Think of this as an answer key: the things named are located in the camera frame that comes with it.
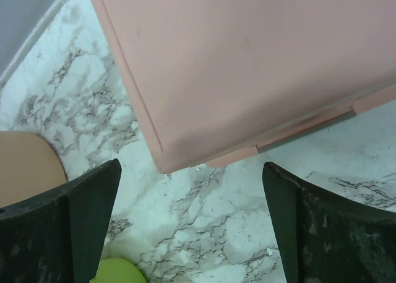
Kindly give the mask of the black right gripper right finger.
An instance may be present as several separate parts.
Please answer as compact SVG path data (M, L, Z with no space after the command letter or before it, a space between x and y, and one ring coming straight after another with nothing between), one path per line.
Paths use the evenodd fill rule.
M287 282L395 282L395 213L267 162L265 198Z

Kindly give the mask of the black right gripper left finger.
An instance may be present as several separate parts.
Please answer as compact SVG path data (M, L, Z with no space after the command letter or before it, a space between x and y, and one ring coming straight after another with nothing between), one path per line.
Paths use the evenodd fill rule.
M1 208L1 282L89 282L121 179L119 160Z

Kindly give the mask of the green plastic tray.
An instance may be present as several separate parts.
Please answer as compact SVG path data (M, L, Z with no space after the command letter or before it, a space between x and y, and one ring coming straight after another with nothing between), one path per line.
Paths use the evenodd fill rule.
M147 283L144 275L130 261L123 258L101 259L90 283Z

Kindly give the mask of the orange plastic bucket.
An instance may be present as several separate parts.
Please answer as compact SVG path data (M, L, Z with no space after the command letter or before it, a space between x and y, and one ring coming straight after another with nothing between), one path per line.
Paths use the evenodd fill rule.
M66 182L58 155L42 137L25 131L1 131L1 207Z

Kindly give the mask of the pink perforated basket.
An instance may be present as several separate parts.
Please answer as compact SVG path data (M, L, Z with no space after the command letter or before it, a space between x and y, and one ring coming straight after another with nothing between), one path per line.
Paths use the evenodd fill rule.
M395 99L395 0L91 0L157 170Z

